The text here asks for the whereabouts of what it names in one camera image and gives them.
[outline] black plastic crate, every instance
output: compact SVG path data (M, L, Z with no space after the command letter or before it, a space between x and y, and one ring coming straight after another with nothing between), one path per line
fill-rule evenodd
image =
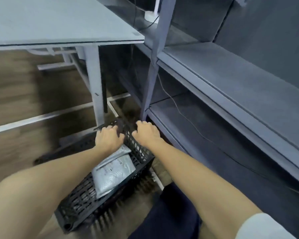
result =
M130 191L139 181L139 177L146 173L151 167L154 156L146 148L140 146L132 136L132 131L127 123L121 119L111 124L103 125L95 129L80 140L58 148L56 151L41 156L34 161L35 165L75 154L95 146L96 131L108 125L119 125L121 133L125 134L124 144L131 149L129 154L135 166L135 171L122 181L115 189L107 195L96 199L96 191L92 174L87 177L64 199L55 211L56 218L64 233L69 233L82 223L93 223L105 210L107 210L123 192Z

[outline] white table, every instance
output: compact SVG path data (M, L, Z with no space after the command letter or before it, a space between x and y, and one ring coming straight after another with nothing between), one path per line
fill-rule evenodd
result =
M144 36L97 0L0 0L0 50L84 48L97 125L104 123L100 45L143 43Z

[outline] wooden floor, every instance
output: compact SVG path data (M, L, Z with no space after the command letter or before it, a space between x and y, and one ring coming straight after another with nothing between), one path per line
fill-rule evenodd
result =
M35 56L26 51L0 52L0 125L91 102L91 96L75 69L40 72L36 65L60 62L60 57ZM126 92L113 76L108 80L107 96ZM128 97L113 106L119 115L135 122L139 108ZM109 109L106 121L115 116ZM21 169L32 166L33 160L58 147L61 137L95 126L93 108L29 124L0 133L0 181ZM158 160L153 168L164 185L171 178ZM135 193L119 200L91 228L64 235L55 216L38 236L46 238L127 238L143 221L160 192L151 177L142 180Z

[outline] plastic bag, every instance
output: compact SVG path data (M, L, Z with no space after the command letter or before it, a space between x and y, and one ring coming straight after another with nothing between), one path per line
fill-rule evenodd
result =
M135 171L135 166L128 154L119 157L101 168L92 170L96 198L111 192L117 185Z
M123 144L116 152L112 153L110 156L108 156L106 159L104 159L102 162L100 162L95 169L99 169L103 167L104 165L108 164L109 162L112 162L116 158L119 158L127 153L130 153L131 149L128 148L125 144Z

